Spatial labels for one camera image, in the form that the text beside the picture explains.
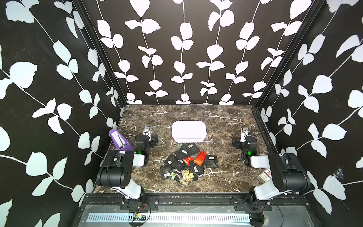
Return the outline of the large red tea bag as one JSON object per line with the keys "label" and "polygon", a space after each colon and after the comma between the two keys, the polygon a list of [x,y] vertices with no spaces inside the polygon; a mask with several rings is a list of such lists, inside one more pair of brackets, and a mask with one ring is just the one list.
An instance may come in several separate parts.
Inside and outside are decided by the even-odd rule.
{"label": "large red tea bag", "polygon": [[200,151],[193,162],[199,166],[202,166],[207,155],[208,155],[207,153]]}

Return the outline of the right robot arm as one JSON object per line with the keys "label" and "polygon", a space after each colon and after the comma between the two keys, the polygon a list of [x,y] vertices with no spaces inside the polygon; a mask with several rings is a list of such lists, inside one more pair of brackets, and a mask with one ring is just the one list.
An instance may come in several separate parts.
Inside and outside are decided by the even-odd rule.
{"label": "right robot arm", "polygon": [[284,193],[306,191],[311,186],[307,172],[293,153],[257,155],[257,139],[246,133],[232,138],[232,145],[242,152],[242,161],[248,167],[265,169],[268,180],[253,188],[256,200],[268,201]]}

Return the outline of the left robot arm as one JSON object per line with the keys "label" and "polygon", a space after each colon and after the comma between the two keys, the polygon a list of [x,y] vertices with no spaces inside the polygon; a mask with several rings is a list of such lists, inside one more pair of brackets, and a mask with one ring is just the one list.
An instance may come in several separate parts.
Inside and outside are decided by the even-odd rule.
{"label": "left robot arm", "polygon": [[149,151],[158,145],[157,135],[145,131],[135,137],[135,146],[116,129],[110,130],[110,137],[116,150],[107,152],[97,173],[96,184],[121,193],[128,200],[145,201],[142,186],[132,180],[134,167],[145,167]]}

